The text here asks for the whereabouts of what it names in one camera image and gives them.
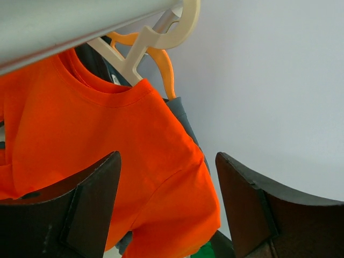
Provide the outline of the orange hanger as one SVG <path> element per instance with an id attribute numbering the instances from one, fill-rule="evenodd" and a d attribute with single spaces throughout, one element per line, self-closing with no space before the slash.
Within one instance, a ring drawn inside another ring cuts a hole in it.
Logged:
<path id="1" fill-rule="evenodd" d="M 116 51 L 116 44 L 122 44 L 125 46 L 132 46 L 137 39 L 139 33 L 134 32 L 130 34 L 119 34 L 117 32 L 110 32 L 106 36 L 110 38 L 110 46 L 114 48 Z M 164 49 L 156 49 L 153 47 L 148 47 L 146 52 L 144 53 L 142 59 L 139 61 L 141 64 L 146 56 L 150 56 L 150 58 L 155 62 L 157 65 L 158 70 L 160 71 L 163 87 L 167 98 L 169 100 L 176 98 L 175 93 L 175 78 L 174 78 L 174 70 L 173 65 L 168 56 L 166 50 Z"/>

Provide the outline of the orange t shirt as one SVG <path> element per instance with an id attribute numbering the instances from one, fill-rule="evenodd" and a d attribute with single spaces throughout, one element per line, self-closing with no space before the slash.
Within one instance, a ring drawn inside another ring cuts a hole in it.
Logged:
<path id="1" fill-rule="evenodd" d="M 132 232 L 125 257 L 186 257 L 220 226 L 204 155 L 147 80 L 102 80 L 70 49 L 1 76 L 1 121 L 1 199 L 120 153 L 106 250 Z"/>

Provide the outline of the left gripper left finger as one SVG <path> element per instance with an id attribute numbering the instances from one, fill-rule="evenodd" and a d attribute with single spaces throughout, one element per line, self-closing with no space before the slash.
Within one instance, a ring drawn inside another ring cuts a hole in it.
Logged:
<path id="1" fill-rule="evenodd" d="M 19 199 L 1 201 L 1 257 L 103 257 L 120 178 L 118 151 Z"/>

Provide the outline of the green t shirt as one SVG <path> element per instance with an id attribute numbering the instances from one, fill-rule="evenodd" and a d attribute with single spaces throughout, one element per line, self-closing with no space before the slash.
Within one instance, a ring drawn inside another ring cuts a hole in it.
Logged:
<path id="1" fill-rule="evenodd" d="M 205 245 L 203 245 L 198 252 L 192 254 L 190 258 L 215 258 L 215 253 L 212 248 L 211 242 L 208 241 Z"/>

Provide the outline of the white metal clothes rack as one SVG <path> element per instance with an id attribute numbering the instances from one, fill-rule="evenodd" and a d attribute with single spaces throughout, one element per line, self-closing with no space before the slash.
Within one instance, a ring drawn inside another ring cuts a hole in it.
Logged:
<path id="1" fill-rule="evenodd" d="M 1 74 L 181 4 L 181 1 L 1 1 Z"/>

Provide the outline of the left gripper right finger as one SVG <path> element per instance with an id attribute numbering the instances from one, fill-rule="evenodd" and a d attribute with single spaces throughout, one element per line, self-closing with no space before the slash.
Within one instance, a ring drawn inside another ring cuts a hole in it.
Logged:
<path id="1" fill-rule="evenodd" d="M 216 169 L 236 257 L 343 257 L 343 202 L 288 187 L 224 152 Z"/>

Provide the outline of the beige hanger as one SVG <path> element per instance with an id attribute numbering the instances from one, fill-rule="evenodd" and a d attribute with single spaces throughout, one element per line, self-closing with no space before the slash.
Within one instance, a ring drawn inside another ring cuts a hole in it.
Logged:
<path id="1" fill-rule="evenodd" d="M 199 14 L 200 0 L 183 1 L 181 17 L 175 28 L 165 34 L 159 34 L 151 27 L 144 26 L 126 58 L 100 37 L 88 41 L 87 44 L 117 69 L 130 85 L 134 86 L 142 80 L 137 72 L 137 66 L 148 47 L 171 49 L 179 46 L 194 31 Z"/>

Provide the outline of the blue grey t shirt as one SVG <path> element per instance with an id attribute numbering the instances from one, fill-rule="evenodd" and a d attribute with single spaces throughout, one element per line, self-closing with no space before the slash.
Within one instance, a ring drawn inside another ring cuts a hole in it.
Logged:
<path id="1" fill-rule="evenodd" d="M 127 82 L 108 61 L 101 57 L 101 55 L 88 44 L 77 46 L 75 52 L 83 66 L 93 75 L 111 83 L 129 86 L 129 82 Z M 187 134 L 191 136 L 193 141 L 197 144 L 197 138 L 189 123 L 181 98 L 176 97 L 175 99 L 165 99 L 164 101 L 174 116 L 182 124 Z M 216 257 L 235 257 L 232 241 L 222 234 L 222 232 L 216 231 L 210 239 L 210 242 Z"/>

